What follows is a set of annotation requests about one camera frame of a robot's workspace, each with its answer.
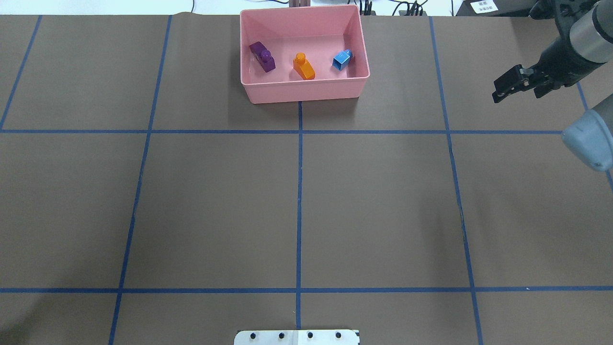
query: sticker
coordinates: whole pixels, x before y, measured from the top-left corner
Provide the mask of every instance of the sticker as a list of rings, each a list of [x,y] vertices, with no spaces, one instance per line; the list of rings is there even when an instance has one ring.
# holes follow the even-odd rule
[[[473,6],[473,10],[477,14],[494,12],[498,10],[493,0],[482,0],[482,1],[471,2],[470,6]]]

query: pink plastic box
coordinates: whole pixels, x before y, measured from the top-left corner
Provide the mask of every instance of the pink plastic box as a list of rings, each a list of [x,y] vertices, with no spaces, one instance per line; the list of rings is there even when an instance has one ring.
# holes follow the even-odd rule
[[[249,45],[260,41],[276,68],[264,72]],[[359,97],[370,76],[362,22],[355,5],[288,7],[240,12],[240,81],[254,103]],[[339,52],[353,58],[342,71],[332,66]],[[306,54],[314,80],[294,71],[296,53]]]

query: purple toy figure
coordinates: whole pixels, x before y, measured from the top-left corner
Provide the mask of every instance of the purple toy figure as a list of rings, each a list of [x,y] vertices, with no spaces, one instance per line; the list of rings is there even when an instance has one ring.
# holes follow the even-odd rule
[[[250,45],[249,48],[251,49],[253,55],[256,56],[257,62],[260,63],[260,66],[262,66],[264,72],[268,73],[275,69],[275,59],[270,54],[270,51],[264,47],[262,42],[255,42],[254,44]]]

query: orange block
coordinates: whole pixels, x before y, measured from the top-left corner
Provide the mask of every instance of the orange block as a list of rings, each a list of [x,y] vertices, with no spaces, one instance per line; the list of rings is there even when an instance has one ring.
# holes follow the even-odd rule
[[[315,79],[315,70],[311,67],[311,64],[307,60],[307,56],[304,53],[296,54],[294,59],[294,69],[302,79],[312,80]]]

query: blue block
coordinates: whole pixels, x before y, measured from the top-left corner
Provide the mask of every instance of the blue block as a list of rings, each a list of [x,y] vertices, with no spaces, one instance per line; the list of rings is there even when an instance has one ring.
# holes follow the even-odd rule
[[[332,66],[334,66],[337,70],[342,71],[343,68],[347,67],[352,56],[353,54],[351,51],[346,49],[334,57],[332,60]]]

